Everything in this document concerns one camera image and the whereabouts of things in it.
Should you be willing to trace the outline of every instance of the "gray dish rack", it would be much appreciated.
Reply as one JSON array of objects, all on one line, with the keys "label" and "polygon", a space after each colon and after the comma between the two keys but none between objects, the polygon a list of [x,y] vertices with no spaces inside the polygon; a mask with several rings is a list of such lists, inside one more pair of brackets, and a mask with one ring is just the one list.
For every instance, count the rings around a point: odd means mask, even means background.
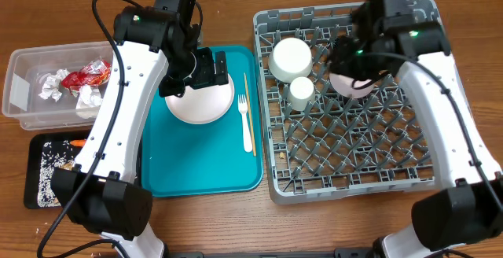
[{"label": "gray dish rack", "polygon": [[[442,23],[433,0],[408,2],[416,22]],[[351,35],[349,13],[360,5],[267,10],[254,16],[270,196],[278,204],[435,188],[426,140],[392,76],[361,99],[345,98],[330,85],[326,57],[337,36]],[[273,47],[288,37],[305,41],[313,54],[309,78],[316,100],[303,112],[292,110],[285,100],[288,84],[268,69]]]}]

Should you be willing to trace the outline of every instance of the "teal tray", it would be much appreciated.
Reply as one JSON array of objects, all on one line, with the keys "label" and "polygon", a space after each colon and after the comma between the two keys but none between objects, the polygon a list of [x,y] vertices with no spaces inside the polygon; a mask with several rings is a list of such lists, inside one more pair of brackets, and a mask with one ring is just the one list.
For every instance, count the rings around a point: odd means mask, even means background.
[{"label": "teal tray", "polygon": [[[247,191],[263,176],[262,139],[255,58],[243,46],[214,46],[226,52],[235,94],[229,111],[213,123],[194,125],[173,116],[158,94],[143,130],[141,184],[155,197],[174,197]],[[243,148],[237,95],[246,94],[248,78],[257,157]]]}]

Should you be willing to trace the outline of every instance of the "clear plastic bin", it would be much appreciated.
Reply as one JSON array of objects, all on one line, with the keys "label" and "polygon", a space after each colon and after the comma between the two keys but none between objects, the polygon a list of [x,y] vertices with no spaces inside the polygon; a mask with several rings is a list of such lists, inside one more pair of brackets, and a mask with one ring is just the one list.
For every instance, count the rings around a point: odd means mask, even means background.
[{"label": "clear plastic bin", "polygon": [[[68,90],[59,101],[39,97],[48,74],[66,68],[80,70],[92,60],[103,57],[110,64],[113,51],[108,42],[84,42],[60,46],[43,46],[15,50],[9,60],[3,89],[2,112],[14,117],[26,130],[92,125],[95,118],[84,119],[77,112],[97,112],[99,108],[76,109],[77,98]],[[106,84],[100,86],[101,96]]]}]

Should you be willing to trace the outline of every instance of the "white fork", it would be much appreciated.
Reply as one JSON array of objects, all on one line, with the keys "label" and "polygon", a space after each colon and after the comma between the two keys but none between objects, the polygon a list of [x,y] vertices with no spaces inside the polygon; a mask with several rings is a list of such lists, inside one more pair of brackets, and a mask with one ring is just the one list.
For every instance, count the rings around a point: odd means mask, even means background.
[{"label": "white fork", "polygon": [[248,120],[246,119],[246,114],[248,112],[248,104],[246,102],[246,97],[241,94],[237,96],[237,109],[241,113],[241,118],[243,119],[243,143],[244,151],[252,151],[252,137],[250,136],[250,128],[248,128]]}]

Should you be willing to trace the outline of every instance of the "wooden table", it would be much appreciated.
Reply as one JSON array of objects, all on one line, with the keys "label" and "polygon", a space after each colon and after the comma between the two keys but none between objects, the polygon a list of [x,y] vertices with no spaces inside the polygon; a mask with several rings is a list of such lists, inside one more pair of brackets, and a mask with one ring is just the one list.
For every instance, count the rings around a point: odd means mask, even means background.
[{"label": "wooden table", "polygon": [[[10,54],[20,48],[105,40],[94,21],[91,0],[0,1],[0,80]],[[144,6],[154,0],[135,0]],[[204,9],[204,45],[245,45],[252,49],[252,18],[264,9],[319,6],[362,0],[198,0]],[[503,162],[503,0],[435,0],[457,60],[480,134]],[[108,28],[124,4],[99,2]],[[59,208],[23,206],[28,143],[40,131],[24,131],[0,116],[0,257],[33,257]],[[269,197],[266,175],[251,192],[156,199],[150,223],[172,251],[331,251],[369,246],[378,237],[410,223],[410,208],[430,193],[381,193],[280,206]],[[96,239],[65,219],[46,255]],[[461,250],[477,257],[501,256],[503,238]],[[110,252],[98,247],[83,252]]]}]

